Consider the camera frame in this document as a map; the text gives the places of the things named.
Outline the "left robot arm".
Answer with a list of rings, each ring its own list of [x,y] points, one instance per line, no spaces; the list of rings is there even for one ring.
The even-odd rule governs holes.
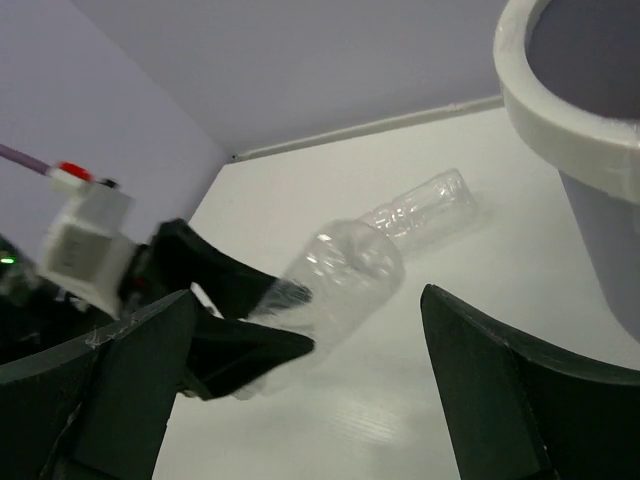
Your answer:
[[[248,316],[278,278],[216,249],[183,219],[164,222],[137,245],[118,289],[120,318],[173,292],[199,286],[196,326],[177,390],[204,401],[231,395],[313,352],[314,341]],[[86,301],[39,277],[34,263],[1,241],[1,361],[9,363],[112,323]]]

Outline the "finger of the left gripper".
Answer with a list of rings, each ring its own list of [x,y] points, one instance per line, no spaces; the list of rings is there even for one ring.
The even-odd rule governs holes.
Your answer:
[[[200,319],[179,392],[201,400],[226,397],[314,347],[309,337],[285,330],[241,320]]]
[[[172,291],[198,285],[227,319],[246,319],[280,279],[213,247],[182,219],[162,223],[150,244],[159,281]]]

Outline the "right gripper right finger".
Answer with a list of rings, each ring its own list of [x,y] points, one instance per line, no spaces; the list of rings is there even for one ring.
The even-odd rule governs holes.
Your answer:
[[[536,338],[436,285],[420,309],[461,478],[638,478],[638,371]]]

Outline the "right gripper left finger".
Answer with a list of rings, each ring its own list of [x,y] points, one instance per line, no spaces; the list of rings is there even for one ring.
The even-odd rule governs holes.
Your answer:
[[[172,293],[1,368],[4,479],[149,479],[196,322]]]

